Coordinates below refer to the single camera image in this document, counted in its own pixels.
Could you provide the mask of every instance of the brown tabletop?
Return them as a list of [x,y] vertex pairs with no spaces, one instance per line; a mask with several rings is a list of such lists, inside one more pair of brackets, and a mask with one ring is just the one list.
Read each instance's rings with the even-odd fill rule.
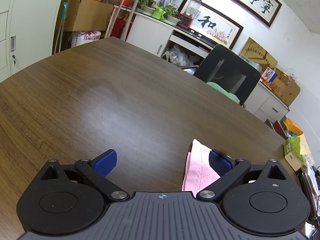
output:
[[113,148],[108,179],[129,193],[180,191],[193,139],[231,158],[270,158],[294,176],[283,139],[196,77],[116,38],[43,59],[0,84],[0,239],[48,159],[72,164]]

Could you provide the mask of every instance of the white wall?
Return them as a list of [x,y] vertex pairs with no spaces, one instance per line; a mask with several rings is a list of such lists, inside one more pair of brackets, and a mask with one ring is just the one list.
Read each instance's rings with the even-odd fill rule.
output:
[[320,163],[320,35],[311,33],[282,0],[270,28],[231,0],[202,1],[244,27],[233,51],[240,52],[250,36],[271,53],[283,69],[294,69],[301,92],[287,116],[304,130],[311,152]]

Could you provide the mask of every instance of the metal screw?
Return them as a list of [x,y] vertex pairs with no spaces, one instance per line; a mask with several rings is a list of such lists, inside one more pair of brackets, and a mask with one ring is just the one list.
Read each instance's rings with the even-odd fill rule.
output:
[[124,191],[115,191],[111,194],[111,197],[115,199],[123,199],[126,196],[127,196],[127,193],[125,193]]
[[211,191],[211,190],[203,190],[199,193],[199,195],[203,198],[212,198],[214,197],[216,194]]

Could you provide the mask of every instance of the folded pink towel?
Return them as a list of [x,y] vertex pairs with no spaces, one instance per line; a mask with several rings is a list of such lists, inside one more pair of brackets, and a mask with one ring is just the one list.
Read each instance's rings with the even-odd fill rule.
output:
[[220,176],[209,165],[211,149],[199,143],[196,139],[192,142],[191,153],[188,153],[186,173],[182,183],[182,191],[192,191],[196,194],[215,182]]

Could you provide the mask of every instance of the chair backrest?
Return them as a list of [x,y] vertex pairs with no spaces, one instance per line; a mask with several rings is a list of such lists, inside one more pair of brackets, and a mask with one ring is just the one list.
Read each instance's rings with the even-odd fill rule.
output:
[[194,76],[215,82],[235,94],[243,105],[261,78],[260,72],[223,45],[216,45],[202,61]]

